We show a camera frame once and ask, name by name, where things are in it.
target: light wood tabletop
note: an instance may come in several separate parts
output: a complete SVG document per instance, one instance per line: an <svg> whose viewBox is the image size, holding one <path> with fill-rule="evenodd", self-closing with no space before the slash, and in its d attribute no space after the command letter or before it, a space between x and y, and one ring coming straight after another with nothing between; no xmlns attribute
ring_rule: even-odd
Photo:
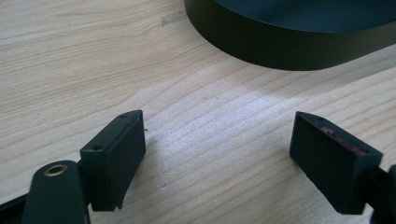
<svg viewBox="0 0 396 224"><path fill-rule="evenodd" d="M123 208L92 223L369 223L370 206L336 213L290 158L296 111L396 163L396 46L281 71L212 46L182 0L4 0L0 68L0 203L136 109L146 156Z"/></svg>

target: wooden table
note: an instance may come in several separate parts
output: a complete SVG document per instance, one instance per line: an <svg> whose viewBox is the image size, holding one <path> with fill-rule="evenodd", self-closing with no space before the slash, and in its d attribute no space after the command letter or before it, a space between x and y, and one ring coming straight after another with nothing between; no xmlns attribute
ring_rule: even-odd
<svg viewBox="0 0 396 224"><path fill-rule="evenodd" d="M182 0L0 2L0 203L118 114L144 111L147 154L92 223L369 223L337 214L289 156L296 111L396 162L396 46L314 72L220 51Z"/></svg>

